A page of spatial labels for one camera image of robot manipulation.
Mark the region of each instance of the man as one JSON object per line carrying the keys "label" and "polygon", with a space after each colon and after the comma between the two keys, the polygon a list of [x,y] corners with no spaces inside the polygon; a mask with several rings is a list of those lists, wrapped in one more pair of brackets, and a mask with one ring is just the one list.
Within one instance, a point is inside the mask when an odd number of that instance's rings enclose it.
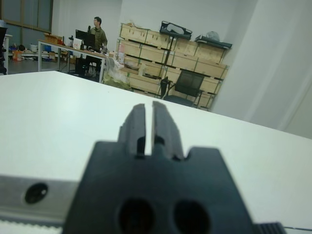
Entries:
{"label": "man", "polygon": [[96,35],[96,43],[95,43],[95,49],[99,50],[101,47],[107,45],[107,38],[106,35],[101,28],[102,20],[100,17],[94,17],[94,28],[91,29],[91,34]]}
{"label": "man", "polygon": [[[94,17],[94,26],[90,33],[95,35],[96,41],[95,41],[95,49],[98,50],[102,47],[106,47],[107,45],[107,38],[106,35],[103,31],[103,29],[101,28],[101,24],[102,24],[102,19],[100,17]],[[87,63],[90,64],[91,62],[95,62],[97,64],[96,67],[96,76],[99,75],[100,71],[101,71],[101,60],[98,58],[94,58],[91,56],[87,56]]]}

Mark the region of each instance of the orange box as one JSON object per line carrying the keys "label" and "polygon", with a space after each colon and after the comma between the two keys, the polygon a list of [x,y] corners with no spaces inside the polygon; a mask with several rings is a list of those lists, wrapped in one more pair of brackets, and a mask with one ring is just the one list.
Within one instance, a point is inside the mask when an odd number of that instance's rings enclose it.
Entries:
{"label": "orange box", "polygon": [[22,51],[18,51],[18,50],[14,50],[12,51],[12,54],[13,54],[13,60],[14,61],[21,61],[21,55],[22,55]]}
{"label": "orange box", "polygon": [[62,42],[63,38],[62,37],[55,36],[55,35],[48,34],[48,33],[44,33],[44,36],[45,36],[44,40],[47,42],[51,42],[51,43],[59,44],[59,45],[63,44],[63,42]]}

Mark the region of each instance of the stacked wooden boxes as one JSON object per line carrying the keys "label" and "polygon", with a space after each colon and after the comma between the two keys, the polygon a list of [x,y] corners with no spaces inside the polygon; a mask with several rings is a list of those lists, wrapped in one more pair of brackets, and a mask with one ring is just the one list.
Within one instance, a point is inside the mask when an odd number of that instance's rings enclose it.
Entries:
{"label": "stacked wooden boxes", "polygon": [[[171,45],[168,35],[127,24],[121,25],[120,37],[119,43],[125,48],[125,61],[132,61],[139,66],[144,65],[145,72],[149,75],[168,77],[173,82],[177,81],[181,69],[206,75],[201,86],[204,93],[199,106],[209,109],[228,71],[228,66],[221,63],[225,50],[194,41],[176,39],[172,43],[171,51],[168,51]],[[167,53],[170,54],[167,66],[164,66]],[[128,76],[134,88],[148,94],[159,93],[160,80],[134,74],[128,74]],[[172,93],[194,100],[194,97],[187,97],[174,90]]]}

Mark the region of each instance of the cardboard box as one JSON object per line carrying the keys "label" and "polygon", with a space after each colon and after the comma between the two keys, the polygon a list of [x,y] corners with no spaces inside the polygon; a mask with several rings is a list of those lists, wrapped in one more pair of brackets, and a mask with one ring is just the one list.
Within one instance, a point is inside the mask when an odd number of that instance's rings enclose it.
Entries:
{"label": "cardboard box", "polygon": [[56,62],[56,57],[54,52],[49,52],[49,59],[51,59],[52,62]]}
{"label": "cardboard box", "polygon": [[55,36],[55,35],[52,35],[52,34],[48,34],[48,33],[44,33],[44,40],[45,41],[48,41],[48,42],[51,42],[51,43],[54,43],[54,44],[60,44],[60,45],[63,45],[63,38],[62,37],[59,37],[59,36]]}
{"label": "cardboard box", "polygon": [[76,56],[71,55],[71,56],[70,56],[69,63],[70,63],[70,64],[76,64]]}

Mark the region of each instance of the computer monitor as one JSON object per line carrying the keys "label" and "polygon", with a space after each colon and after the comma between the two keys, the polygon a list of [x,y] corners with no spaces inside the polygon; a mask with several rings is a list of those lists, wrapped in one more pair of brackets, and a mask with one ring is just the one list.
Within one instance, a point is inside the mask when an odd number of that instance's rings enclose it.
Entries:
{"label": "computer monitor", "polygon": [[76,38],[83,40],[83,43],[89,47],[95,47],[95,43],[96,43],[96,36],[94,34],[91,33],[87,33],[87,32],[83,32],[80,30],[76,29]]}

